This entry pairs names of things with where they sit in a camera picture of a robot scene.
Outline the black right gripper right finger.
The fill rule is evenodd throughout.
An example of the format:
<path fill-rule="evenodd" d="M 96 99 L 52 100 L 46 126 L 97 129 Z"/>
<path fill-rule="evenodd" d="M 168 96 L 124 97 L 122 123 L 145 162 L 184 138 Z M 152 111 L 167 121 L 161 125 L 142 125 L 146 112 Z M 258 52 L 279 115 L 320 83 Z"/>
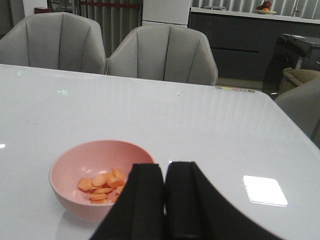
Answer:
<path fill-rule="evenodd" d="M 277 240 L 232 205 L 195 162 L 172 162 L 165 177 L 168 240 Z"/>

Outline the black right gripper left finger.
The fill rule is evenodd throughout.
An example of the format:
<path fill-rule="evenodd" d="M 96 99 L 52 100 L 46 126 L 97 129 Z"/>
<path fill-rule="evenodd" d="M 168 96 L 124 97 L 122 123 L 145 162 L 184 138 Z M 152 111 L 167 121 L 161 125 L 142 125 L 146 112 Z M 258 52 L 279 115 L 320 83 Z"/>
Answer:
<path fill-rule="evenodd" d="M 134 164 L 124 189 L 92 240 L 161 240 L 164 181 L 158 164 Z"/>

